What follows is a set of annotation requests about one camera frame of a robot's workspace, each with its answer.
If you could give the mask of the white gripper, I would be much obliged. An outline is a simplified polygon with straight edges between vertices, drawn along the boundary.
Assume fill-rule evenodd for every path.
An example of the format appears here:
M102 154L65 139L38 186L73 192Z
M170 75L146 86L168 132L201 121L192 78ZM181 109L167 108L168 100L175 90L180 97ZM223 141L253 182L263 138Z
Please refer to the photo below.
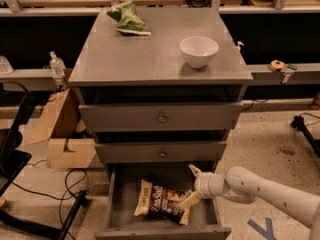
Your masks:
M177 204L181 210L189 209L191 206L203 199L213 199L214 197L223 197L230 187L226 183L224 174L215 174L211 172L203 172L194 166L189 165L189 169L196 177L194 188L196 192L188 191L185 197Z

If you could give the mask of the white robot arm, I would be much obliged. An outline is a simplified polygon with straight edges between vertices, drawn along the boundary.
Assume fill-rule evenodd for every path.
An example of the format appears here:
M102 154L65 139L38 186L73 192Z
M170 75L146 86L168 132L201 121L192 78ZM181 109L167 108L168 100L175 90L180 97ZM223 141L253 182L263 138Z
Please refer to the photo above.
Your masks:
M202 199L221 197L249 204L259 197L311 230L309 240L320 240L320 197L256 175L234 166L225 173L202 172L190 164L195 177L194 190L178 203L179 209L190 208Z

